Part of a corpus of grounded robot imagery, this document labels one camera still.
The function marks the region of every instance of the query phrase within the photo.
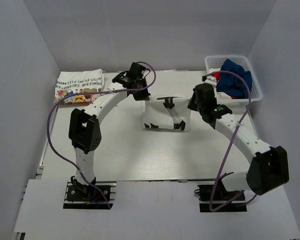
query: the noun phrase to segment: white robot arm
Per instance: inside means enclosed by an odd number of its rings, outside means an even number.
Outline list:
[[[229,140],[237,127],[237,120],[225,105],[217,104],[213,87],[208,83],[197,85],[188,108],[199,112],[202,119]],[[233,140],[250,167],[247,172],[235,172],[223,177],[219,185],[227,192],[252,190],[262,195],[289,181],[287,152],[260,140],[246,127],[240,126]]]
[[[122,100],[129,96],[124,89],[141,89],[147,86],[144,78],[146,68],[138,63],[132,63],[130,70],[118,74],[109,86],[111,94],[98,97],[82,110],[74,109],[71,113],[69,138],[74,147],[76,164],[87,181],[96,183],[94,174],[94,153],[101,142],[100,125],[106,115]],[[136,101],[149,100],[147,89],[131,92]],[[86,199],[93,196],[95,189],[88,185],[79,171],[71,177],[71,183],[76,189],[86,195]]]

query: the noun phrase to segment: purple cable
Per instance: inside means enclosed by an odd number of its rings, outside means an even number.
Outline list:
[[[247,204],[251,203],[253,200],[255,200],[255,198],[256,198],[257,196],[258,196],[258,195],[255,194],[249,201],[246,201],[246,202],[243,203],[242,205],[244,206],[244,205],[247,205]]]
[[[237,74],[235,74],[235,73],[233,73],[233,72],[231,72],[231,71],[215,71],[215,72],[212,72],[212,73],[207,74],[206,77],[208,77],[208,76],[210,76],[210,75],[212,75],[212,74],[215,74],[215,73],[221,73],[221,74],[230,74],[230,75],[233,75],[233,76],[237,77],[237,78],[244,84],[244,86],[246,87],[246,90],[247,90],[247,92],[248,92],[248,99],[249,99],[249,102],[248,102],[248,105],[246,106],[245,112],[243,113],[242,117],[241,117],[240,120],[238,121],[238,123],[241,124],[241,122],[243,121],[243,119],[245,118],[245,116],[248,114],[249,109],[250,109],[250,105],[251,105],[251,93],[250,93],[250,89],[249,89],[247,83],[245,82],[245,80],[244,80],[242,77],[240,77],[239,75],[237,75]],[[237,195],[235,195],[233,198],[231,198],[231,199],[229,199],[228,201],[222,203],[221,205],[219,205],[218,207],[216,207],[216,208],[214,208],[214,209],[212,208],[212,207],[213,207],[213,201],[214,201],[215,193],[216,193],[216,189],[217,189],[217,185],[218,185],[218,181],[220,180],[221,172],[222,172],[222,170],[223,170],[223,168],[224,168],[224,166],[225,166],[227,157],[228,157],[228,155],[229,155],[229,153],[230,153],[230,149],[231,149],[231,147],[232,147],[232,145],[233,145],[233,143],[234,143],[234,141],[235,141],[235,137],[236,137],[236,135],[237,135],[237,132],[238,132],[238,130],[239,130],[239,127],[240,127],[240,125],[237,125],[237,126],[235,127],[235,130],[234,130],[233,135],[232,135],[232,137],[231,137],[229,146],[228,146],[228,148],[227,148],[227,150],[226,150],[226,152],[225,152],[225,155],[224,155],[223,160],[222,160],[222,162],[221,162],[219,171],[218,171],[218,173],[217,173],[217,175],[216,175],[215,182],[214,182],[213,187],[212,187],[212,192],[211,192],[211,196],[210,196],[210,203],[209,203],[209,210],[210,210],[211,212],[216,212],[216,211],[218,211],[219,209],[221,209],[221,208],[223,208],[224,206],[230,204],[232,201],[236,200],[236,199],[239,198],[242,194],[244,194],[244,191],[240,191],[240,192],[239,192]],[[254,196],[254,197],[253,197],[250,201],[248,201],[246,204],[250,203],[250,202],[253,201],[255,198],[256,198],[256,196]]]
[[[145,64],[147,65],[152,71],[153,71],[153,74],[154,74],[154,78],[153,78],[153,81],[148,85],[148,86],[145,86],[143,88],[138,88],[138,89],[119,89],[119,90],[113,90],[111,91],[111,93],[119,93],[119,92],[138,92],[138,91],[142,91],[142,90],[145,90],[149,87],[151,87],[155,81],[156,81],[156,78],[157,78],[157,75],[156,75],[156,71],[154,70],[154,68],[144,62],[144,61],[137,61],[136,62],[137,64]],[[81,175],[82,179],[91,187],[95,188],[96,190],[98,190],[98,192],[101,194],[101,196],[103,197],[104,201],[106,202],[106,204],[108,205],[108,208],[111,209],[111,206],[106,198],[106,196],[104,195],[104,193],[100,190],[100,188],[98,188],[97,186],[91,184],[87,179],[86,177],[83,175],[83,173],[81,172],[79,166],[77,164],[75,164],[73,161],[69,160],[68,158],[66,158],[65,156],[61,155],[56,149],[55,147],[53,146],[52,144],[52,141],[51,141],[51,136],[50,136],[50,121],[51,121],[51,116],[52,116],[52,113],[54,112],[55,108],[65,99],[67,98],[71,98],[73,96],[77,96],[77,95],[94,95],[94,94],[110,94],[109,91],[99,91],[99,92],[79,92],[79,93],[74,93],[74,94],[71,94],[71,95],[67,95],[65,97],[63,97],[62,99],[60,99],[53,107],[52,109],[50,110],[49,114],[48,114],[48,119],[46,121],[46,136],[47,136],[47,139],[48,139],[48,143],[50,145],[50,148],[52,149],[52,151],[57,155],[59,156],[60,158],[62,158],[63,160],[65,160],[66,162],[72,164],[78,171],[79,171],[79,174]]]

